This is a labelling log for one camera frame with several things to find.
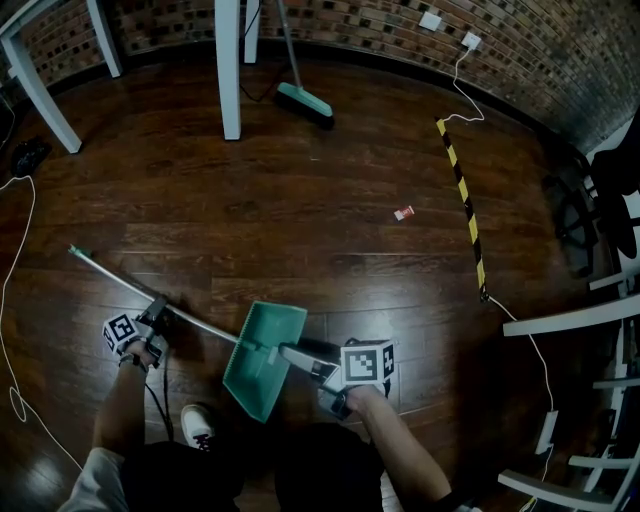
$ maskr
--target dustpan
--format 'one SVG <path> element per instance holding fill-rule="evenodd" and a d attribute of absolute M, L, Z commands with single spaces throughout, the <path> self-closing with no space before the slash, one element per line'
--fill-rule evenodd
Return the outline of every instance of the dustpan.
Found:
<path fill-rule="evenodd" d="M 247 414 L 262 423 L 269 419 L 289 370 L 278 347 L 297 345 L 306 319 L 306 309 L 256 301 L 244 322 L 222 382 Z"/>

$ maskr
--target baseboard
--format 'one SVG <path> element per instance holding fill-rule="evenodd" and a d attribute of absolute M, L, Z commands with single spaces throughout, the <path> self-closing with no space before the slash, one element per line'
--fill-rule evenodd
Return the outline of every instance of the baseboard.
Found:
<path fill-rule="evenodd" d="M 361 66 L 379 71 L 386 71 L 396 75 L 419 80 L 443 89 L 456 92 L 453 87 L 451 76 L 445 75 L 438 71 L 427 69 L 416 64 L 392 59 L 386 56 L 361 51 L 357 49 L 345 48 L 340 46 L 330 46 L 327 44 L 319 44 L 305 41 L 296 41 L 296 56 L 299 59 L 315 59 L 323 61 L 333 61 L 353 66 Z M 240 43 L 240 56 L 244 54 L 244 44 Z M 193 61 L 211 61 L 215 63 L 216 43 L 215 41 L 201 41 L 193 43 L 185 43 L 174 46 L 163 46 L 161 48 L 146 50 L 123 57 L 122 65 L 125 70 L 134 69 L 151 64 L 163 62 L 193 62 Z M 258 44 L 258 62 L 261 59 L 286 58 L 287 49 L 283 40 L 280 39 L 261 39 Z M 84 69 L 67 78 L 60 80 L 49 86 L 51 95 L 55 96 L 63 91 L 72 89 L 80 84 L 87 83 L 96 78 L 109 76 L 109 70 L 106 64 L 99 64 L 91 68 Z M 480 101 L 490 108 L 515 119 L 524 126 L 531 128 L 542 141 L 553 141 L 555 145 L 567 151 L 567 155 L 586 162 L 584 155 L 579 152 L 572 144 L 564 140 L 558 134 L 550 130 L 538 120 L 525 114 L 509 103 L 497 98 L 496 96 L 483 91 L 470 84 L 465 84 L 465 91 L 473 97 L 474 100 Z M 30 100 L 25 100 L 16 106 L 18 111 L 26 111 L 31 106 Z"/>

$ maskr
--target black and white marker cube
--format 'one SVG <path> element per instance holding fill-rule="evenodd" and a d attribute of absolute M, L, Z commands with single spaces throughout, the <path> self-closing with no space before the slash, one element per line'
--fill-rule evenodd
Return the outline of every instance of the black and white marker cube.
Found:
<path fill-rule="evenodd" d="M 122 355 L 124 348 L 139 336 L 135 322 L 126 313 L 106 320 L 102 325 L 102 335 L 112 353 Z"/>
<path fill-rule="evenodd" d="M 340 348 L 345 386 L 382 384 L 393 373 L 393 341 L 364 341 Z"/>

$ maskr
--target electrical cable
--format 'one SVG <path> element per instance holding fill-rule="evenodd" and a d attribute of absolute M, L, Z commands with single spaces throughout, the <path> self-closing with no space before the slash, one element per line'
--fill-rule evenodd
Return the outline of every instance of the electrical cable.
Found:
<path fill-rule="evenodd" d="M 513 320 L 514 322 L 518 321 L 518 319 L 515 316 L 513 316 L 507 308 L 505 308 L 502 304 L 500 304 L 500 302 L 494 299 L 491 295 L 489 295 L 489 300 L 493 302 L 496 306 L 498 306 L 500 309 L 502 309 L 502 311 L 504 311 L 507 315 L 509 315 L 511 320 Z M 542 361 L 542 366 L 544 366 L 544 381 L 547 384 L 547 391 L 549 392 L 549 399 L 551 401 L 551 409 L 549 412 L 553 412 L 555 411 L 555 409 L 553 408 L 553 394 L 551 393 L 551 386 L 549 386 L 549 370 L 547 369 L 547 362 L 544 360 L 544 357 L 542 357 L 542 354 L 540 353 L 540 349 L 538 348 L 538 345 L 533 339 L 533 336 L 531 336 L 531 334 L 529 334 L 529 339 L 531 340 L 531 343 L 533 343 L 533 348 L 536 349 L 536 353 L 538 354 L 540 361 Z"/>
<path fill-rule="evenodd" d="M 513 320 L 514 322 L 518 321 L 518 319 L 515 316 L 513 316 L 507 308 L 505 308 L 502 304 L 500 304 L 500 302 L 494 299 L 491 295 L 489 295 L 489 300 L 493 302 L 496 306 L 498 306 L 500 309 L 502 309 L 502 311 L 504 311 L 509 316 L 509 318 L 511 318 L 511 320 Z M 553 404 L 553 393 L 551 393 L 551 386 L 549 385 L 549 370 L 547 369 L 547 362 L 544 360 L 544 357 L 542 357 L 542 354 L 540 353 L 540 349 L 538 348 L 538 344 L 533 339 L 533 336 L 531 336 L 531 334 L 529 334 L 528 336 L 529 336 L 529 339 L 531 340 L 531 343 L 533 344 L 533 348 L 536 349 L 536 353 L 538 354 L 540 361 L 542 361 L 542 366 L 544 367 L 544 381 L 547 385 L 549 400 L 551 401 L 550 412 L 553 412 L 555 409 Z M 544 473 L 542 474 L 542 478 L 540 480 L 541 482 L 544 482 L 544 479 L 547 477 L 547 471 L 549 470 L 549 460 L 551 459 L 551 454 L 553 453 L 553 447 L 554 445 L 551 444 L 551 447 L 549 448 L 549 454 L 547 455 L 547 460 L 544 464 Z M 527 512 L 527 511 L 532 512 L 537 503 L 538 503 L 538 498 L 535 498 L 532 496 L 531 499 L 527 501 L 518 512 Z"/>
<path fill-rule="evenodd" d="M 11 361 L 9 359 L 9 354 L 7 353 L 7 348 L 5 346 L 4 337 L 2 335 L 2 320 L 4 318 L 4 302 L 5 302 L 5 297 L 6 297 L 7 285 L 9 283 L 9 280 L 11 279 L 11 276 L 13 275 L 13 271 L 15 270 L 16 264 L 18 263 L 18 258 L 20 257 L 20 254 L 22 253 L 22 249 L 24 247 L 24 244 L 25 244 L 25 242 L 27 240 L 27 234 L 29 233 L 29 228 L 31 226 L 31 219 L 33 217 L 33 210 L 34 210 L 35 205 L 36 205 L 36 187 L 35 187 L 35 184 L 33 182 L 33 179 L 31 178 L 31 176 L 24 176 L 22 178 L 13 177 L 7 183 L 5 183 L 2 187 L 0 187 L 0 192 L 1 192 L 4 189 L 6 189 L 14 181 L 23 181 L 23 180 L 29 180 L 29 183 L 31 184 L 31 190 L 33 191 L 33 200 L 31 201 L 31 209 L 29 210 L 29 218 L 27 220 L 27 225 L 26 225 L 25 230 L 24 230 L 24 235 L 22 236 L 22 241 L 20 242 L 20 246 L 18 247 L 18 251 L 16 253 L 15 258 L 13 259 L 13 263 L 11 264 L 11 267 L 9 269 L 9 273 L 7 274 L 7 277 L 5 278 L 4 283 L 2 285 L 2 299 L 0 301 L 0 345 L 2 346 L 2 352 L 4 354 L 5 361 L 7 362 L 7 367 L 9 368 L 9 373 L 11 374 L 11 379 L 13 380 L 13 386 L 9 387 L 9 400 L 11 401 L 11 406 L 13 407 L 13 412 L 15 412 L 16 416 L 18 417 L 18 419 L 22 423 L 26 423 L 27 422 L 27 409 L 29 411 L 31 411 L 31 413 L 40 422 L 40 424 L 42 425 L 42 428 L 44 428 L 45 432 L 49 435 L 49 437 L 53 440 L 53 442 L 56 445 L 58 445 L 58 448 L 60 448 L 73 461 L 73 463 L 78 467 L 78 469 L 80 471 L 82 471 L 82 466 L 78 463 L 78 461 L 73 457 L 73 455 L 71 455 L 67 451 L 67 449 L 64 446 L 62 446 L 62 444 L 60 443 L 60 441 L 58 441 L 56 436 L 54 436 L 51 433 L 51 431 L 49 430 L 49 427 L 47 427 L 47 425 L 45 424 L 43 419 L 40 417 L 40 415 L 34 410 L 33 407 L 31 407 L 29 402 L 27 402 L 22 397 L 22 394 L 20 393 L 20 386 L 18 384 L 18 380 L 16 378 L 16 374 L 15 374 L 15 372 L 13 370 L 13 366 L 11 365 Z M 167 394 L 167 372 L 166 372 L 166 369 L 167 369 L 167 367 L 165 366 L 163 387 L 164 387 L 164 400 L 165 400 L 166 416 L 162 411 L 162 407 L 160 405 L 160 402 L 158 401 L 158 397 L 156 396 L 156 394 L 153 392 L 153 390 L 149 387 L 148 384 L 145 384 L 145 386 L 147 387 L 147 389 L 151 393 L 151 396 L 153 397 L 153 400 L 155 401 L 155 403 L 156 403 L 156 405 L 158 407 L 158 410 L 160 411 L 160 416 L 162 416 L 162 421 L 164 422 L 165 428 L 167 429 L 167 435 L 169 436 L 169 441 L 173 441 L 173 424 L 171 423 L 171 420 L 170 420 L 170 417 L 169 417 L 169 399 L 168 399 L 168 394 Z M 20 409 L 18 409 L 18 406 L 16 405 L 16 402 L 14 400 L 14 395 L 19 400 L 18 403 L 20 404 Z"/>
<path fill-rule="evenodd" d="M 2 143 L 0 143 L 0 151 L 2 151 L 2 148 L 4 148 L 4 145 L 7 143 L 7 141 L 9 140 L 9 137 L 11 137 L 11 134 L 13 133 L 13 127 L 16 124 L 16 113 L 13 111 L 13 109 L 7 103 L 7 100 L 4 97 L 4 93 L 0 93 L 0 96 L 2 97 L 2 101 L 4 102 L 5 106 L 7 107 L 9 112 L 11 112 L 11 115 L 13 116 L 13 118 L 11 119 L 11 126 L 9 127 L 9 131 L 7 132 L 7 136 L 4 138 Z"/>
<path fill-rule="evenodd" d="M 167 349 L 166 362 L 164 365 L 164 375 L 162 377 L 162 388 L 164 393 L 164 410 L 167 415 L 167 435 L 169 436 L 169 441 L 173 442 L 173 423 L 171 422 L 171 416 L 169 415 L 169 349 Z"/>
<path fill-rule="evenodd" d="M 258 8 L 256 9 L 256 13 L 253 15 L 253 18 L 251 19 L 251 23 L 249 23 L 247 30 L 245 30 L 244 32 L 245 41 L 247 39 L 247 34 L 251 30 L 251 27 L 253 27 L 253 23 L 256 21 L 258 14 L 260 14 L 261 8 L 262 8 L 262 0 L 260 0 L 260 2 L 258 3 Z M 283 73 L 285 73 L 289 69 L 289 67 L 290 67 L 290 64 L 288 62 L 283 64 L 280 70 L 276 73 L 276 76 L 271 81 L 271 84 L 269 85 L 269 87 L 267 87 L 267 89 L 260 96 L 258 96 L 258 98 L 254 98 L 251 94 L 249 94 L 249 91 L 247 91 L 242 84 L 239 84 L 240 89 L 251 101 L 254 101 L 255 103 L 261 103 L 262 100 L 266 98 L 267 94 L 269 94 L 271 89 L 273 89 L 273 86 L 278 82 L 278 79 L 282 76 Z"/>
<path fill-rule="evenodd" d="M 20 247 L 18 248 L 18 252 L 16 253 L 16 257 L 13 259 L 13 263 L 11 264 L 11 268 L 9 269 L 9 273 L 7 274 L 7 277 L 5 278 L 4 283 L 2 285 L 2 301 L 0 302 L 0 345 L 2 345 L 2 352 L 4 353 L 4 358 L 7 361 L 7 367 L 9 368 L 9 373 L 11 374 L 11 378 L 13 379 L 13 386 L 9 387 L 9 400 L 11 401 L 11 406 L 13 407 L 13 412 L 16 413 L 16 416 L 18 417 L 18 419 L 22 423 L 26 423 L 27 422 L 27 411 L 26 411 L 26 409 L 29 409 L 33 413 L 33 415 L 36 417 L 36 419 L 40 422 L 40 424 L 42 425 L 42 428 L 44 428 L 45 432 L 47 434 L 49 434 L 49 437 L 51 437 L 51 439 L 53 439 L 53 441 L 58 445 L 58 447 L 64 453 L 67 454 L 67 456 L 74 462 L 74 464 L 76 466 L 78 466 L 78 469 L 82 470 L 82 466 L 80 464 L 78 464 L 78 461 L 73 457 L 73 455 L 71 455 L 66 450 L 66 448 L 64 446 L 62 446 L 62 444 L 60 444 L 60 442 L 51 433 L 51 431 L 49 430 L 49 428 L 47 427 L 45 422 L 42 420 L 40 415 L 33 409 L 33 407 L 31 407 L 31 405 L 29 405 L 29 403 L 24 398 L 22 398 L 22 395 L 20 394 L 20 386 L 18 385 L 18 380 L 16 379 L 16 374 L 13 371 L 13 367 L 11 366 L 11 361 L 9 360 L 9 355 L 7 354 L 7 348 L 6 348 L 5 344 L 4 344 L 4 338 L 2 336 L 2 318 L 3 318 L 3 313 L 4 313 L 4 300 L 5 300 L 5 296 L 6 296 L 7 284 L 9 283 L 9 279 L 11 279 L 11 275 L 13 274 L 13 271 L 16 268 L 16 264 L 18 262 L 18 258 L 20 257 L 20 253 L 22 252 L 22 248 L 24 247 L 24 243 L 25 243 L 25 241 L 27 239 L 27 234 L 29 233 L 29 227 L 31 226 L 31 218 L 33 217 L 33 210 L 34 210 L 35 205 L 36 205 L 36 186 L 33 183 L 33 179 L 31 178 L 31 176 L 24 176 L 22 178 L 18 178 L 18 177 L 11 178 L 7 183 L 5 183 L 2 187 L 0 187 L 0 191 L 2 191 L 5 188 L 7 188 L 14 181 L 22 181 L 22 180 L 29 180 L 29 183 L 31 183 L 31 189 L 33 191 L 33 201 L 31 202 L 31 210 L 29 211 L 29 219 L 27 220 L 27 226 L 25 227 L 24 235 L 22 236 L 22 241 L 20 242 Z M 14 398 L 13 398 L 14 395 L 20 401 L 19 402 L 20 403 L 20 409 L 21 409 L 22 412 L 19 412 L 18 408 L 16 407 L 16 402 L 14 401 Z"/>
<path fill-rule="evenodd" d="M 147 391 L 149 391 L 149 393 L 151 393 L 151 397 L 153 398 L 153 401 L 156 403 L 156 406 L 158 407 L 158 412 L 162 417 L 162 423 L 164 423 L 164 428 L 167 429 L 167 436 L 169 436 L 169 441 L 173 441 L 173 425 L 171 424 L 170 419 L 167 416 L 165 416 L 165 413 L 162 410 L 162 406 L 160 405 L 160 401 L 158 400 L 158 397 L 156 396 L 156 394 L 153 392 L 153 389 L 149 387 L 149 384 L 145 382 L 144 387 L 147 388 Z"/>
<path fill-rule="evenodd" d="M 544 479 L 547 478 L 547 471 L 549 471 L 549 460 L 551 459 L 553 448 L 554 445 L 551 445 L 551 447 L 549 448 L 549 454 L 547 455 L 547 460 L 544 463 L 544 473 L 542 474 L 542 478 L 540 479 L 541 482 L 544 482 Z M 527 501 L 518 512 L 527 512 L 527 510 L 529 510 L 529 512 L 533 512 L 533 509 L 535 508 L 537 503 L 538 498 L 532 496 L 531 499 L 529 499 L 529 501 Z"/>
<path fill-rule="evenodd" d="M 456 81 L 458 80 L 458 65 L 465 59 L 465 57 L 467 55 L 469 55 L 469 53 L 471 52 L 471 48 L 467 48 L 467 51 L 465 52 L 465 54 L 460 57 L 458 59 L 458 61 L 456 62 L 456 75 L 453 79 L 453 86 L 458 89 L 458 91 L 460 92 L 460 94 L 462 94 L 465 98 L 467 98 L 471 104 L 476 108 L 476 110 L 478 111 L 478 113 L 480 114 L 480 117 L 474 117 L 473 119 L 467 119 L 466 117 L 463 117 L 459 114 L 451 114 L 449 117 L 447 117 L 446 119 L 444 119 L 445 122 L 449 121 L 450 119 L 453 119 L 454 117 L 458 117 L 460 119 L 464 119 L 465 121 L 468 122 L 473 122 L 473 121 L 484 121 L 484 114 L 482 113 L 482 110 L 480 110 L 478 108 L 478 105 L 476 105 L 475 101 L 473 101 L 468 95 L 467 93 L 465 93 L 462 89 L 460 89 L 460 87 L 458 87 L 458 84 L 456 84 Z"/>
<path fill-rule="evenodd" d="M 447 117 L 446 119 L 444 119 L 443 121 L 449 121 L 450 119 L 453 119 L 454 117 L 457 117 L 459 119 L 463 119 L 465 121 L 468 122 L 473 122 L 473 121 L 484 121 L 485 117 L 484 114 L 482 113 L 482 110 L 480 110 L 478 108 L 478 105 L 476 105 L 476 103 L 462 90 L 460 89 L 460 87 L 458 87 L 458 84 L 456 83 L 458 80 L 458 65 L 465 59 L 465 57 L 467 55 L 469 55 L 469 53 L 471 52 L 471 48 L 467 48 L 467 51 L 465 52 L 465 54 L 458 59 L 458 61 L 456 62 L 456 73 L 455 73 L 455 77 L 453 79 L 453 86 L 458 89 L 458 91 L 465 97 L 467 98 L 471 104 L 475 107 L 475 109 L 478 111 L 478 113 L 480 114 L 480 117 L 474 117 L 472 119 L 468 119 L 466 117 L 463 117 L 459 114 L 451 114 L 449 117 Z M 489 300 L 491 302 L 493 302 L 496 306 L 498 306 L 500 309 L 502 309 L 502 311 L 504 311 L 509 318 L 511 318 L 511 320 L 513 320 L 514 322 L 517 322 L 518 319 L 513 316 L 511 314 L 511 312 L 505 308 L 498 300 L 494 299 L 491 295 L 489 295 Z M 538 348 L 538 344 L 535 342 L 535 340 L 533 339 L 533 336 L 531 336 L 531 334 L 528 335 L 529 339 L 531 340 L 531 343 L 533 344 L 533 348 L 536 350 L 536 354 L 538 354 L 538 357 L 540 358 L 540 361 L 542 361 L 542 366 L 544 368 L 544 381 L 545 384 L 547 386 L 547 392 L 549 393 L 549 401 L 551 402 L 551 409 L 549 412 L 554 412 L 555 408 L 554 408 L 554 401 L 553 401 L 553 393 L 551 392 L 551 386 L 549 385 L 549 370 L 547 368 L 547 362 L 544 360 L 544 357 L 542 357 L 542 353 L 540 352 L 540 349 Z M 541 481 L 544 482 L 544 479 L 547 477 L 547 471 L 549 470 L 549 460 L 551 459 L 551 454 L 553 453 L 553 444 L 551 445 L 550 449 L 549 449 L 549 454 L 547 455 L 547 460 L 545 462 L 544 465 L 544 473 L 542 475 L 542 479 Z M 538 503 L 538 498 L 534 498 L 532 497 L 529 501 L 527 501 L 527 503 L 524 504 L 524 506 L 520 509 L 519 512 L 532 512 L 533 508 L 536 506 L 536 504 Z"/>

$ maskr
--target broom handle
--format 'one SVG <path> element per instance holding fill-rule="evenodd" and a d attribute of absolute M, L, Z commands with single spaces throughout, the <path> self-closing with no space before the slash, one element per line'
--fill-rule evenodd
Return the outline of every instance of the broom handle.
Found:
<path fill-rule="evenodd" d="M 128 281 L 125 281 L 124 279 L 122 279 L 120 276 L 117 276 L 113 272 L 110 272 L 109 270 L 104 268 L 99 263 L 93 261 L 93 259 L 91 259 L 91 256 L 88 256 L 83 251 L 81 251 L 80 249 L 74 247 L 73 245 L 69 249 L 69 252 L 71 254 L 73 254 L 74 256 L 80 258 L 82 261 L 84 261 L 85 263 L 87 263 L 88 265 L 90 265 L 91 267 L 96 269 L 101 274 L 104 274 L 105 276 L 107 276 L 108 278 L 112 279 L 116 283 L 128 288 L 132 292 L 137 293 L 141 297 L 147 299 L 149 302 L 153 302 L 157 298 L 156 296 L 153 296 L 152 294 L 147 293 L 144 290 L 141 290 L 136 285 L 131 284 Z M 230 341 L 232 343 L 238 343 L 238 338 L 235 337 L 233 334 L 229 334 L 228 332 L 223 331 L 222 329 L 218 329 L 217 327 L 214 327 L 213 325 L 210 325 L 210 324 L 208 324 L 206 322 L 203 322 L 202 320 L 199 320 L 198 318 L 190 315 L 189 313 L 185 313 L 181 309 L 178 309 L 177 307 L 172 306 L 171 304 L 167 304 L 165 307 L 169 311 L 171 311 L 174 315 L 179 316 L 183 320 L 186 320 L 187 322 L 195 325 L 196 327 L 200 327 L 200 329 L 204 329 L 205 331 L 208 331 L 211 334 L 215 334 L 216 336 L 220 336 L 222 339 L 225 339 L 225 340 Z"/>
<path fill-rule="evenodd" d="M 284 10 L 284 4 L 282 0 L 276 0 L 278 6 L 278 14 L 280 14 L 280 23 L 282 23 L 282 32 L 284 34 L 284 40 L 287 43 L 287 50 L 289 51 L 289 60 L 291 61 L 291 69 L 293 70 L 293 79 L 296 82 L 296 87 L 302 89 L 302 80 L 300 80 L 300 72 L 298 71 L 298 62 L 296 61 L 296 54 L 293 53 L 293 42 L 291 41 L 291 29 L 287 22 L 287 14 Z"/>

